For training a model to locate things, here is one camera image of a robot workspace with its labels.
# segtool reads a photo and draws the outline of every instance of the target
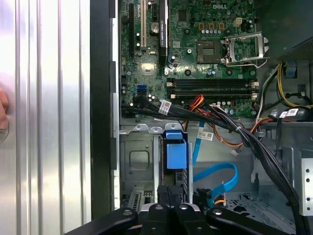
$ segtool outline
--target blue sata port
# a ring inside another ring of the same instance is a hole
[[[137,85],[136,90],[137,94],[147,94],[147,85]]]

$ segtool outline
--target motherboard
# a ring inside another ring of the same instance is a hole
[[[255,33],[254,0],[121,0],[120,11],[123,104],[144,95],[189,109],[202,94],[255,117],[257,39],[241,37]]]

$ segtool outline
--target blue drive bracket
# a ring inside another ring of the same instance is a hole
[[[166,151],[168,169],[187,168],[187,143],[181,131],[167,131]]]
[[[235,175],[230,181],[228,181],[224,184],[220,184],[216,188],[211,190],[211,198],[207,198],[207,203],[208,203],[208,206],[210,208],[212,208],[214,206],[214,199],[217,196],[232,190],[236,186],[236,184],[239,181],[238,169],[237,169],[236,165],[233,163],[219,163],[219,164],[213,165],[213,166],[209,167],[208,169],[194,175],[194,182],[196,182],[196,181],[201,180],[201,179],[209,176],[210,174],[212,174],[216,171],[219,171],[221,169],[234,169]]]

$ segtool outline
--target finger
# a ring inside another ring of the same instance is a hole
[[[0,130],[8,128],[8,120],[6,119],[4,108],[0,102]]]
[[[0,88],[0,103],[2,104],[4,111],[6,111],[9,106],[9,101],[2,88]]]

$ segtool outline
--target green circuit board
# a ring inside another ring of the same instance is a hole
[[[188,108],[197,95],[204,94],[206,102],[221,104],[223,109],[232,110],[235,117],[255,117],[251,97],[228,95],[246,92],[249,82],[256,81],[255,67],[231,68],[221,63],[226,54],[221,44],[223,38],[254,32],[253,1],[170,0],[167,58],[161,63],[162,3],[161,0],[121,1],[122,103],[132,103],[134,96],[140,94],[151,102],[166,99]],[[234,24],[237,18],[243,21],[240,26]],[[236,59],[254,56],[255,47],[253,38],[238,40]],[[146,92],[141,93],[139,86],[144,86]],[[131,114],[124,117],[133,118]]]

